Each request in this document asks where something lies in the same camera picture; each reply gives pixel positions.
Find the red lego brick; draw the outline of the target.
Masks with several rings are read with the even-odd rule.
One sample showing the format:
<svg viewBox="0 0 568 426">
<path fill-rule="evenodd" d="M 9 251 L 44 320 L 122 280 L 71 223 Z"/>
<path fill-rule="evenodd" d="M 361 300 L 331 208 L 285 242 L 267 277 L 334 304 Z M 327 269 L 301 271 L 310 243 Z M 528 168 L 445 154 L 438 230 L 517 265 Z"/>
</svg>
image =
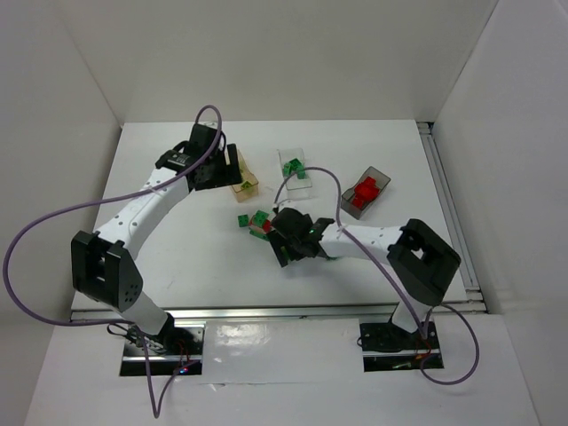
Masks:
<svg viewBox="0 0 568 426">
<path fill-rule="evenodd" d="M 375 200 L 381 192 L 376 185 L 376 180 L 372 177 L 366 177 L 362 182 L 355 186 L 354 193 L 356 197 L 364 199 L 366 202 Z"/>
<path fill-rule="evenodd" d="M 354 198 L 351 201 L 351 205 L 354 206 L 357 209 L 363 209 L 365 206 L 366 201 L 364 199 L 361 199 L 359 197 Z"/>
</svg>

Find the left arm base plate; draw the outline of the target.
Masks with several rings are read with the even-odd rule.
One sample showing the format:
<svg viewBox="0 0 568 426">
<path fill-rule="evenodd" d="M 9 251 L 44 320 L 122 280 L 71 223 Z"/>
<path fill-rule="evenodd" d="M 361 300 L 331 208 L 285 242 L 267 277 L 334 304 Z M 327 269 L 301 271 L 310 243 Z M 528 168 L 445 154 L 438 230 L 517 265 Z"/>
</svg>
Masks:
<svg viewBox="0 0 568 426">
<path fill-rule="evenodd" d="M 180 375 L 196 376 L 202 374 L 203 344 L 205 326 L 191 324 L 185 330 L 193 338 L 191 343 L 174 343 L 172 348 L 156 343 L 146 337 L 149 365 L 152 376 L 169 376 L 175 369 Z M 108 325 L 110 335 L 123 339 L 120 377 L 141 377 L 146 374 L 146 357 L 142 341 L 132 327 Z"/>
</svg>

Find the dark green lego cube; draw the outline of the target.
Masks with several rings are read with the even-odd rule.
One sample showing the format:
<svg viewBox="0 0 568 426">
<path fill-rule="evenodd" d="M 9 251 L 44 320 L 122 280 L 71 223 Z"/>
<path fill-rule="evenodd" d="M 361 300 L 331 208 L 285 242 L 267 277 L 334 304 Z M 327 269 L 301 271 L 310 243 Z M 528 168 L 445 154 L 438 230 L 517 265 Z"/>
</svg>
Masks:
<svg viewBox="0 0 568 426">
<path fill-rule="evenodd" d="M 303 163 L 299 161 L 297 158 L 291 160 L 289 164 L 292 170 L 301 170 L 304 167 Z"/>
</svg>

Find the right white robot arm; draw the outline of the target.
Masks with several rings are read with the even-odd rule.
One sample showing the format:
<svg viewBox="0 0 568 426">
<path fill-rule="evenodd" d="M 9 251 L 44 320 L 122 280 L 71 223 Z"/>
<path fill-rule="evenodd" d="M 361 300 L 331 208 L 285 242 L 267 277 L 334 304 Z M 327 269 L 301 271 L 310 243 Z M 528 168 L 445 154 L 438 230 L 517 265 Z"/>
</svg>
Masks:
<svg viewBox="0 0 568 426">
<path fill-rule="evenodd" d="M 273 219 L 267 238 L 282 267 L 316 257 L 371 261 L 400 299 L 390 322 L 409 334 L 422 331 L 462 262 L 446 241 L 415 218 L 394 227 L 344 225 L 332 218 L 313 221 L 284 208 Z"/>
</svg>

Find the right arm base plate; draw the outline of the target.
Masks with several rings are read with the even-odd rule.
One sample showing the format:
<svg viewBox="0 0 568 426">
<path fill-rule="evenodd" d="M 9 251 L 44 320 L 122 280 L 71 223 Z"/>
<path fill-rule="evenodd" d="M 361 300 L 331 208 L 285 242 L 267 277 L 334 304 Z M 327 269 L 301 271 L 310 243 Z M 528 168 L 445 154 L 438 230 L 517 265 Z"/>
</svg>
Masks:
<svg viewBox="0 0 568 426">
<path fill-rule="evenodd" d="M 360 323 L 359 332 L 357 345 L 362 350 L 366 373 L 419 370 L 421 365 L 425 369 L 444 368 L 433 321 L 429 322 L 426 339 L 418 331 L 409 334 L 390 322 Z"/>
</svg>

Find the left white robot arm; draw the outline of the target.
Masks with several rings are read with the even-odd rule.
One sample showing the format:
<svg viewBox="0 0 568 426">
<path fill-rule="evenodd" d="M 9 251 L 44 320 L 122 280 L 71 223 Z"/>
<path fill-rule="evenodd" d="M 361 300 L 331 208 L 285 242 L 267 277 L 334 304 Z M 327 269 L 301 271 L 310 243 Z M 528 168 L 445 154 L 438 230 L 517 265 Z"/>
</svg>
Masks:
<svg viewBox="0 0 568 426">
<path fill-rule="evenodd" d="M 112 219 L 71 241 L 74 289 L 111 308 L 143 336 L 170 348 L 190 345 L 193 335 L 143 290 L 135 261 L 148 237 L 193 191 L 241 181 L 237 148 L 221 130 L 196 123 L 187 140 L 166 151 L 141 189 Z"/>
</svg>

